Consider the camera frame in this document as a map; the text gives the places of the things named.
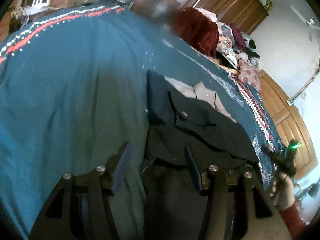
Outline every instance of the bedsheet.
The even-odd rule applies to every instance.
[[[110,206],[120,238],[143,239],[139,166],[148,130],[148,69],[190,86],[201,81],[218,93],[257,152],[281,147],[253,87],[122,7],[56,12],[11,34],[0,51],[1,212],[24,239],[63,173],[91,171],[123,141],[131,142],[132,159]],[[271,174],[273,164],[262,152],[260,159]]]

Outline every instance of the white wall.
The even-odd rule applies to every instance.
[[[269,16],[252,33],[264,69],[289,96],[293,96],[312,76],[319,61],[317,38],[309,40],[309,30],[290,9],[293,5],[306,19],[316,16],[305,0],[271,0]],[[309,86],[306,98],[295,103],[308,128],[320,161],[320,76]],[[318,180],[320,169],[299,184],[307,187]]]

